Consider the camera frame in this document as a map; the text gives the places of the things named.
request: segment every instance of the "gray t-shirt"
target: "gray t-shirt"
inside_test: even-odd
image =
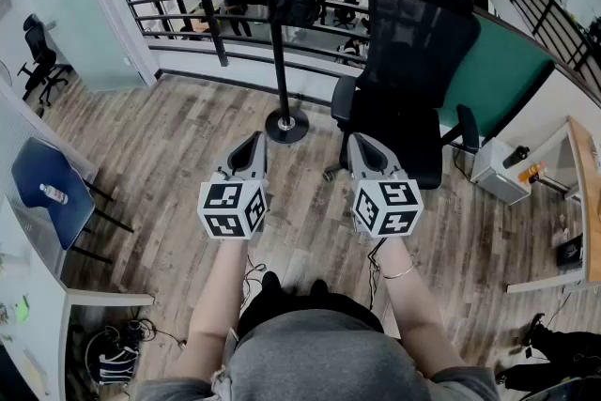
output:
[[[143,383],[138,401],[499,401],[489,369],[457,367],[424,379],[401,345],[354,317],[296,311],[238,343],[212,387],[194,379]]]

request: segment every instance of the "person's right arm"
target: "person's right arm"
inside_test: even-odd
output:
[[[382,244],[378,263],[383,275],[394,276],[407,271],[412,261],[403,240],[395,238]],[[442,327],[436,300],[417,269],[395,279],[386,279],[386,287],[403,347],[416,362],[418,370],[432,378],[443,369],[465,366]]]

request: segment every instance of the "shirt sleeve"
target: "shirt sleeve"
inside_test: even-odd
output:
[[[159,379],[142,383],[136,401],[199,401],[212,396],[210,384],[200,379]]]
[[[483,367],[451,367],[428,383],[433,401],[500,401],[492,371]]]

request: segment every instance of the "bracelet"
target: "bracelet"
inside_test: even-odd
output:
[[[398,274],[395,274],[394,276],[386,276],[384,275],[384,279],[396,279],[397,277],[401,277],[404,276],[405,274],[409,274],[413,268],[415,268],[415,264],[411,263],[411,267],[406,270],[405,272],[399,272]]]

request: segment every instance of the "armrest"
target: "armrest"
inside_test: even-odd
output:
[[[348,122],[350,120],[350,109],[353,105],[355,96],[355,77],[343,76],[338,79],[334,93],[331,96],[331,116],[338,122]]]
[[[457,137],[462,136],[463,146],[468,152],[475,154],[480,148],[480,138],[478,137],[478,126],[473,112],[470,107],[459,104],[457,105],[457,117],[459,118],[459,123],[444,134],[440,141],[444,146],[452,143]]]

